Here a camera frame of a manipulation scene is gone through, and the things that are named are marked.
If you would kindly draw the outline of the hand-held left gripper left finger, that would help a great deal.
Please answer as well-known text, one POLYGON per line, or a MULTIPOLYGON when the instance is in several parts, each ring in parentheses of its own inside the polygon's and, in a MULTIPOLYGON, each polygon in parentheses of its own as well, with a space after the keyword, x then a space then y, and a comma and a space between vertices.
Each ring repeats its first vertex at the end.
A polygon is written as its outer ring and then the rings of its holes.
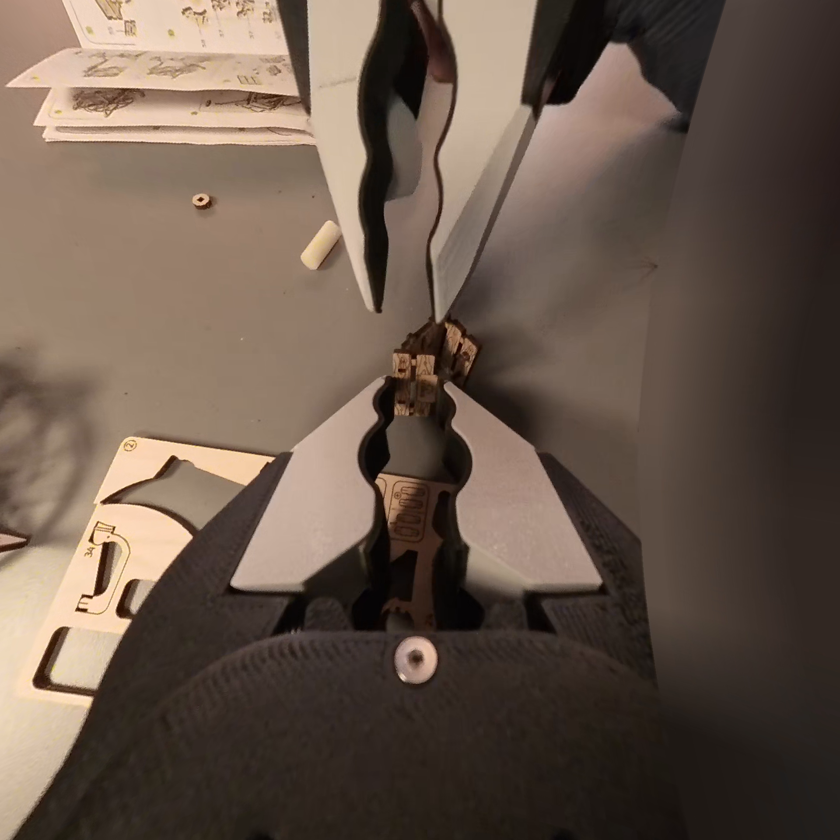
POLYGON ((387 577, 376 478, 393 383, 378 377, 291 451, 230 584, 240 592, 360 592, 387 577))

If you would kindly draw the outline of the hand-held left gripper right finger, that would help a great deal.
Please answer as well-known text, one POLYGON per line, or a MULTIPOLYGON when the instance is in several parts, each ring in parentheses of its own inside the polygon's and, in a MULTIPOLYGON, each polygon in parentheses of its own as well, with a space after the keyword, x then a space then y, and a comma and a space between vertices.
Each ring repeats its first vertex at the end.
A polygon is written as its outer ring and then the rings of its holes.
POLYGON ((602 576, 538 451, 454 383, 449 427, 465 446, 455 493, 469 592, 595 592, 602 576))

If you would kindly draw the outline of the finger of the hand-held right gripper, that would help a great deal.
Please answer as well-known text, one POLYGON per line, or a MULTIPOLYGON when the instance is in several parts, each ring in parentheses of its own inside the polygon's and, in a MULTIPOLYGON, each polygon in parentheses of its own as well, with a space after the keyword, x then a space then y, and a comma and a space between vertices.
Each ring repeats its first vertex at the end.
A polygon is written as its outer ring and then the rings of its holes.
POLYGON ((536 126, 523 89, 537 11, 536 1, 439 4, 455 89, 434 154, 439 209, 427 256, 437 322, 473 272, 536 126))
POLYGON ((422 150, 398 90, 415 38, 409 2, 279 1, 279 17, 364 305, 381 312, 385 204, 413 192, 422 150))

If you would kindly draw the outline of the wooden sheet with slot engravings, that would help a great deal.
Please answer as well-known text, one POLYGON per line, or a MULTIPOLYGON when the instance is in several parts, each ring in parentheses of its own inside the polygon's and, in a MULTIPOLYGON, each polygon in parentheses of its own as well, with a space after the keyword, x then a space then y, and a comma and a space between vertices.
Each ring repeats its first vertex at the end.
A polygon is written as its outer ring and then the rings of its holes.
POLYGON ((383 606, 387 620, 419 634, 436 627, 434 564, 443 537, 435 513, 447 511, 450 482, 381 473, 376 485, 384 502, 390 545, 390 582, 383 606))

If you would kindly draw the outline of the white cylinder stick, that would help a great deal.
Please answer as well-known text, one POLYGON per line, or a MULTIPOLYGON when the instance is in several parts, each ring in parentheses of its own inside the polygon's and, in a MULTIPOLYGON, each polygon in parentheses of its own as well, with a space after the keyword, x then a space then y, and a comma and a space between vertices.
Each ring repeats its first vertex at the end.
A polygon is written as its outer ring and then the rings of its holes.
POLYGON ((331 219, 325 221, 303 249, 300 257, 301 263, 309 270, 318 270, 340 242, 341 237, 340 226, 331 219))

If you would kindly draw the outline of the printed instruction sheet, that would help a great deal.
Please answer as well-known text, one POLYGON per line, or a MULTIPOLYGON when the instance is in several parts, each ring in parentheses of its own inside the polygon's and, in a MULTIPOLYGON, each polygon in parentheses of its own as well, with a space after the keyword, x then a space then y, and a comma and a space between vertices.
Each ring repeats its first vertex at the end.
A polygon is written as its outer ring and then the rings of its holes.
POLYGON ((80 45, 286 56, 274 1, 64 1, 80 45))
POLYGON ((9 88, 256 91, 298 95, 287 56, 68 48, 8 82, 9 88))
POLYGON ((34 125, 48 140, 316 143, 299 98, 260 91, 52 88, 34 125))

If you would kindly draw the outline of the wooden sheet with curved cutouts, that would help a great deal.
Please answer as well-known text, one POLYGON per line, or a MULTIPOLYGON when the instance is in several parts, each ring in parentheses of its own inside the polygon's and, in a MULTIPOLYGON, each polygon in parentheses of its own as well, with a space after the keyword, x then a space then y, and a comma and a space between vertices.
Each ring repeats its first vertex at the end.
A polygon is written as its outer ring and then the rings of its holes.
POLYGON ((126 437, 106 473, 57 594, 19 672, 16 693, 88 709, 95 688, 53 681, 50 672, 69 631, 106 634, 116 643, 139 611, 134 593, 154 585, 200 527, 160 507, 119 500, 124 491, 157 480, 174 462, 243 487, 272 455, 126 437))

